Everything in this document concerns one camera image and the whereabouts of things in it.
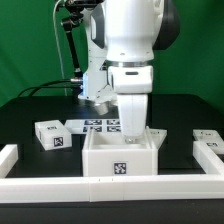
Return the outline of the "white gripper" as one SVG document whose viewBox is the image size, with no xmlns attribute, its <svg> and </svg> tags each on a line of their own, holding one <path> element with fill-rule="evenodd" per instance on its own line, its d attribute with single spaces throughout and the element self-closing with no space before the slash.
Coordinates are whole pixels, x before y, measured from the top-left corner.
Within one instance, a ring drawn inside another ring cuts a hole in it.
<svg viewBox="0 0 224 224">
<path fill-rule="evenodd" d="M 152 92 L 153 67 L 108 68 L 111 85 L 117 95 L 121 132 L 127 138 L 142 136 L 148 109 L 148 94 Z"/>
</svg>

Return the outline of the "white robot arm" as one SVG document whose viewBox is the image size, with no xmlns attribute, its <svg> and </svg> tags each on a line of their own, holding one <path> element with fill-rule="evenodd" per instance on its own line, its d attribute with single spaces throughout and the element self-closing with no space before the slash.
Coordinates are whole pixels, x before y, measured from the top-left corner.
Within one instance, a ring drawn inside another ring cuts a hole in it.
<svg viewBox="0 0 224 224">
<path fill-rule="evenodd" d="M 105 114 L 118 106 L 121 132 L 143 135 L 148 94 L 153 88 L 154 52 L 180 33 L 173 0 L 96 0 L 84 9 L 88 67 L 79 97 Z"/>
</svg>

